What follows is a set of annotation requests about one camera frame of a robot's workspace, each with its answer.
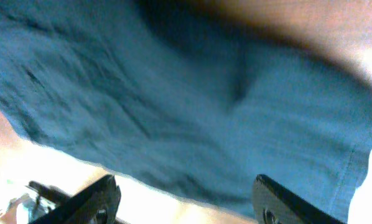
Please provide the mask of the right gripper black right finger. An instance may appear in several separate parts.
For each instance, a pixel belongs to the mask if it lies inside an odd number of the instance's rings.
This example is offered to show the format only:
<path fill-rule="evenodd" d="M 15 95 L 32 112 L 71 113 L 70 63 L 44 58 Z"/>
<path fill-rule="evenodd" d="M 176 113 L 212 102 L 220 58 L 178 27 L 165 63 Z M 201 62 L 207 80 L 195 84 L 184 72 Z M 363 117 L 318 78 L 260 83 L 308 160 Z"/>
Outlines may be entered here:
<path fill-rule="evenodd" d="M 252 191 L 259 224 L 345 224 L 264 174 L 256 176 Z"/>

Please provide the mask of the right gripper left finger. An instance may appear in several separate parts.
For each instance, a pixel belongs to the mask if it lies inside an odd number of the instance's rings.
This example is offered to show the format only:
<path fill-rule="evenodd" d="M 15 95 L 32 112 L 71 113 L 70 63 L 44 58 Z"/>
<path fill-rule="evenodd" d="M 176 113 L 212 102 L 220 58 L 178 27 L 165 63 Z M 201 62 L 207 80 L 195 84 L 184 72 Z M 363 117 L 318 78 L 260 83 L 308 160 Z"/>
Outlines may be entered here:
<path fill-rule="evenodd" d="M 116 224 L 116 214 L 121 201 L 121 190 L 113 175 L 105 175 L 70 197 L 55 187 L 30 181 L 29 187 L 42 198 L 56 204 L 56 208 L 31 224 Z"/>

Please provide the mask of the navy blue shorts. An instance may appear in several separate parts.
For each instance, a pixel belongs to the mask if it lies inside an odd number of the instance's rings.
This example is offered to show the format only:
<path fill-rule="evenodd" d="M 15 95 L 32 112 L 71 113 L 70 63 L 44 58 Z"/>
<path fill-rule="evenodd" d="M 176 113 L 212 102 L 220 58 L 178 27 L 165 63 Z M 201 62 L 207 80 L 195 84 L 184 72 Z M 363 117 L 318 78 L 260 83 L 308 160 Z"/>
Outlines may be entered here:
<path fill-rule="evenodd" d="M 126 223 L 251 223 L 265 174 L 372 223 L 372 1 L 0 0 L 0 175 Z"/>

